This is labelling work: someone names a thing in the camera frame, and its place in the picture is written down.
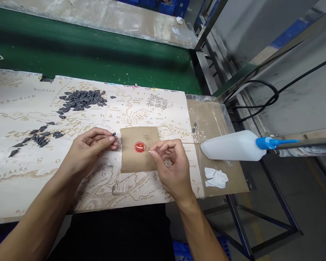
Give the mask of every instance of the map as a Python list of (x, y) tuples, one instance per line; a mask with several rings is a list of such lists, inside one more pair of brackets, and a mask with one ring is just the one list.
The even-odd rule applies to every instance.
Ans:
[[(120, 146), (98, 160), (74, 198), (71, 212), (87, 212), (173, 201), (163, 189), (157, 171), (121, 173), (120, 129), (157, 126), (161, 140), (182, 140), (190, 161), (191, 184), (197, 198), (204, 197), (191, 123), (184, 92), (124, 86), (64, 76), (53, 82), (42, 75), (0, 70), (0, 222), (24, 215), (46, 182), (55, 174), (71, 143), (93, 127), (116, 132)], [(76, 90), (100, 90), (107, 106), (70, 110), (60, 119), (59, 96)], [(29, 141), (8, 157), (13, 145), (47, 122), (46, 131), (65, 135), (40, 148)]]

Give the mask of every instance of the blue cap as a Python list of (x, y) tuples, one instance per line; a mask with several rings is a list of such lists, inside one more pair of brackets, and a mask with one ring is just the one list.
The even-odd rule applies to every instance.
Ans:
[(295, 142), (299, 142), (299, 140), (275, 140), (269, 137), (256, 139), (256, 145), (260, 149), (275, 149), (278, 145)]

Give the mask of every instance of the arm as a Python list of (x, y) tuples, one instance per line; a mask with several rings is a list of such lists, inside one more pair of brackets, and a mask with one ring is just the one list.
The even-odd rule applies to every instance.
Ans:
[(76, 190), (107, 149), (117, 149), (117, 137), (93, 128), (77, 137), (60, 168), (46, 183), (23, 219), (0, 244), (0, 260), (45, 260)]
[[(164, 189), (175, 199), (193, 260), (228, 260), (192, 191), (189, 162), (181, 140), (159, 141), (151, 148)], [(165, 160), (172, 162), (167, 167)]]

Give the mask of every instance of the green conveyor belt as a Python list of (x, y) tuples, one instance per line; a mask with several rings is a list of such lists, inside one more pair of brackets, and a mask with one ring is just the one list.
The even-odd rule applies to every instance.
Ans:
[(0, 8), (0, 69), (203, 94), (187, 49)]

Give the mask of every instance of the hand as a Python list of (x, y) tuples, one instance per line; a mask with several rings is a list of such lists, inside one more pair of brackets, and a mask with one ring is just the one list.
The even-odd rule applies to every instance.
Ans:
[(86, 177), (106, 150), (116, 150), (118, 137), (106, 129), (93, 128), (74, 139), (59, 169)]
[[(175, 199), (178, 206), (185, 206), (195, 200), (189, 176), (189, 162), (181, 140), (158, 141), (150, 149), (150, 153), (163, 188)], [(172, 162), (171, 167), (165, 164), (166, 159)]]

